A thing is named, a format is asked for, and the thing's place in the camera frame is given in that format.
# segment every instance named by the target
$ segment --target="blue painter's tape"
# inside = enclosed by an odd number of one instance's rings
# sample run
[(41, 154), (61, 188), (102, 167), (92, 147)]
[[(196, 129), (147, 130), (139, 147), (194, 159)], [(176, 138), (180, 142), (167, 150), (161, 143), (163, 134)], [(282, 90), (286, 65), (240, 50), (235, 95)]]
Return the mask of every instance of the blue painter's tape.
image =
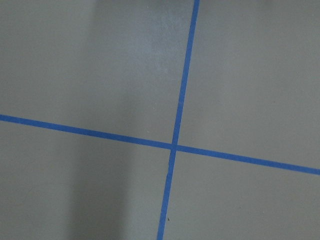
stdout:
[(299, 166), (299, 165), (293, 165), (293, 164), (288, 164), (288, 163), (263, 160), (263, 159), (259, 159), (259, 158), (240, 156), (240, 155), (235, 155), (235, 154), (230, 154), (230, 153), (205, 150), (205, 149), (189, 147), (189, 146), (181, 146), (181, 145), (178, 145), (176, 147), (176, 150), (180, 151), (180, 152), (204, 155), (204, 156), (215, 157), (215, 158), (219, 158), (219, 159), (227, 159), (227, 160), (232, 160), (232, 161), (237, 161), (237, 162), (267, 166), (267, 167), (271, 167), (271, 168), (285, 169), (285, 170), (290, 170), (290, 171), (295, 171), (295, 172), (320, 175), (320, 169), (306, 167), (306, 166)]
[(102, 131), (94, 131), (94, 130), (89, 130), (84, 128), (54, 124), (54, 123), (45, 122), (45, 121), (36, 121), (36, 120), (2, 115), (2, 114), (0, 114), (0, 121), (34, 126), (34, 127), (39, 127), (43, 129), (57, 130), (57, 131), (73, 133), (73, 134), (86, 135), (86, 136), (91, 136), (91, 137), (96, 137), (101, 139), (116, 140), (116, 141), (125, 142), (125, 143), (145, 145), (145, 146), (156, 147), (161, 149), (171, 149), (171, 146), (172, 146), (170, 143), (165, 143), (160, 141), (147, 140), (147, 139), (142, 139), (137, 137), (107, 133)]
[(184, 58), (184, 66), (183, 66), (183, 71), (182, 71), (179, 99), (178, 99), (178, 105), (177, 105), (176, 116), (175, 116), (175, 123), (174, 123), (174, 128), (173, 128), (172, 149), (170, 151), (168, 172), (166, 175), (164, 191), (163, 191), (160, 220), (159, 220), (158, 232), (157, 232), (157, 237), (156, 237), (157, 240), (163, 240), (163, 238), (164, 238), (169, 197), (170, 197), (170, 190), (171, 190), (171, 183), (172, 183), (172, 178), (173, 178), (173, 174), (174, 174), (174, 167), (175, 167), (175, 160), (176, 160), (176, 153), (177, 153), (176, 147), (177, 147), (178, 140), (179, 140), (180, 126), (181, 126), (182, 114), (183, 114), (183, 109), (184, 109), (184, 102), (185, 102), (185, 97), (186, 97), (189, 67), (190, 67), (190, 61), (191, 61), (192, 46), (193, 46), (194, 36), (195, 36), (195, 29), (196, 29), (196, 23), (197, 23), (199, 4), (200, 4), (200, 0), (194, 0), (189, 35), (188, 35), (188, 42), (186, 45), (186, 52), (185, 52), (185, 58)]

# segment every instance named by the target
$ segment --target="blue tape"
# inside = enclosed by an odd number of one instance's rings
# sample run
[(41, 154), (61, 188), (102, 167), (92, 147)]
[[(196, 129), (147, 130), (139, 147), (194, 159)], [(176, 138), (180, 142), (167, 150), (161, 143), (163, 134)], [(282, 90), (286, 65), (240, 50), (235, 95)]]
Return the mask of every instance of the blue tape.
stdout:
[(33, 126), (33, 127), (43, 128), (43, 129), (57, 130), (57, 131), (73, 133), (73, 134), (86, 135), (86, 136), (91, 136), (91, 137), (96, 137), (101, 139), (116, 140), (116, 141), (125, 142), (125, 143), (145, 145), (145, 146), (156, 147), (161, 149), (171, 150), (172, 148), (172, 145), (170, 143), (147, 140), (147, 139), (131, 137), (131, 136), (123, 136), (123, 135), (118, 135), (113, 133), (102, 132), (102, 131), (94, 131), (94, 130), (89, 130), (84, 128), (73, 127), (73, 126), (54, 124), (54, 123), (45, 122), (45, 121), (36, 121), (36, 120), (15, 117), (15, 116), (0, 114), (0, 121), (28, 125), (28, 126)]
[(170, 151), (168, 172), (166, 175), (164, 191), (163, 191), (160, 220), (159, 220), (158, 232), (157, 232), (157, 237), (156, 237), (157, 240), (163, 240), (163, 238), (164, 238), (169, 197), (170, 197), (170, 191), (171, 191), (172, 178), (173, 178), (173, 174), (174, 174), (177, 145), (178, 145), (178, 140), (179, 140), (179, 133), (180, 133), (182, 114), (183, 114), (183, 109), (184, 109), (184, 102), (185, 102), (185, 97), (186, 97), (189, 67), (190, 67), (190, 61), (191, 61), (192, 46), (193, 46), (194, 36), (195, 36), (195, 29), (196, 29), (196, 23), (197, 23), (199, 4), (200, 4), (200, 0), (194, 0), (189, 35), (188, 35), (188, 42), (187, 42), (186, 51), (185, 51), (185, 58), (184, 58), (184, 66), (183, 66), (181, 86), (180, 86), (180, 92), (179, 92), (179, 99), (178, 99), (178, 105), (177, 105), (176, 116), (175, 116), (175, 123), (174, 123), (174, 128), (173, 128), (172, 149)]
[[(126, 142), (126, 143), (145, 145), (145, 146), (168, 149), (168, 150), (172, 149), (172, 144), (166, 143), (166, 142), (147, 140), (147, 139), (136, 138), (131, 136), (123, 136), (123, 135), (118, 135), (113, 133), (94, 131), (94, 130), (66, 126), (66, 125), (59, 125), (59, 124), (31, 120), (31, 119), (15, 117), (15, 116), (0, 114), (0, 121), (28, 125), (28, 126), (33, 126), (33, 127), (43, 128), (43, 129), (56, 130), (56, 131), (67, 132), (67, 133), (73, 133), (73, 134), (86, 135), (86, 136), (102, 138), (102, 139), (115, 140), (115, 141)], [(176, 151), (179, 151), (179, 152), (185, 152), (190, 154), (197, 154), (197, 155), (203, 155), (203, 156), (214, 157), (219, 159), (226, 159), (226, 160), (232, 160), (237, 162), (262, 165), (266, 167), (290, 170), (290, 171), (301, 172), (306, 174), (320, 175), (320, 169), (312, 168), (312, 167), (293, 165), (293, 164), (282, 163), (277, 161), (263, 160), (259, 158), (200, 149), (200, 148), (190, 147), (190, 146), (177, 145), (176, 147), (174, 147), (174, 149), (176, 149)]]
[(293, 165), (288, 163), (263, 160), (259, 158), (240, 156), (240, 155), (229, 154), (229, 153), (224, 153), (219, 151), (205, 150), (205, 149), (189, 147), (189, 146), (181, 146), (181, 145), (178, 145), (176, 147), (176, 150), (180, 152), (190, 153), (190, 154), (198, 154), (198, 155), (204, 155), (209, 157), (215, 157), (219, 159), (226, 159), (226, 160), (232, 160), (237, 162), (262, 165), (262, 166), (267, 166), (271, 168), (285, 169), (285, 170), (290, 170), (295, 172), (320, 175), (320, 169), (306, 167), (306, 166), (299, 166), (299, 165)]

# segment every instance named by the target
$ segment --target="concrete floor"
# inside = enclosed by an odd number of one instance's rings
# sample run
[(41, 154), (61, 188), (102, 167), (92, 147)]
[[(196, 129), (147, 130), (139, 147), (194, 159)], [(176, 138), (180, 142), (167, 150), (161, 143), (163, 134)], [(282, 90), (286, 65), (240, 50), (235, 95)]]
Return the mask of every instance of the concrete floor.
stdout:
[(193, 6), (0, 3), (0, 239), (320, 238), (320, 2), (200, 2), (177, 146)]

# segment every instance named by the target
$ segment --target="gray floor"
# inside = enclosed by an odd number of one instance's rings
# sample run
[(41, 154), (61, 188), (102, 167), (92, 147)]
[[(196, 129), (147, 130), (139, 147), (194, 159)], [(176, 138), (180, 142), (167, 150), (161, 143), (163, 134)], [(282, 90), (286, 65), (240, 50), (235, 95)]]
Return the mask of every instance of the gray floor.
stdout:
[[(3, 1), (0, 115), (171, 143), (192, 0)], [(201, 1), (179, 144), (320, 169), (320, 2)], [(155, 240), (170, 150), (0, 121), (0, 239)], [(320, 238), (319, 176), (178, 152), (165, 240)]]

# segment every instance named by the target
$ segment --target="painted floor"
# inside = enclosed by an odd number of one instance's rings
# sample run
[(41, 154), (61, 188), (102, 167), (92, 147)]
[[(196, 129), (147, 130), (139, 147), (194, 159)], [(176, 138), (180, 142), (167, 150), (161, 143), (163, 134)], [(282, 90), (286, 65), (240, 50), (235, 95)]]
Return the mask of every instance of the painted floor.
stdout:
[(0, 16), (0, 239), (320, 238), (319, 1)]

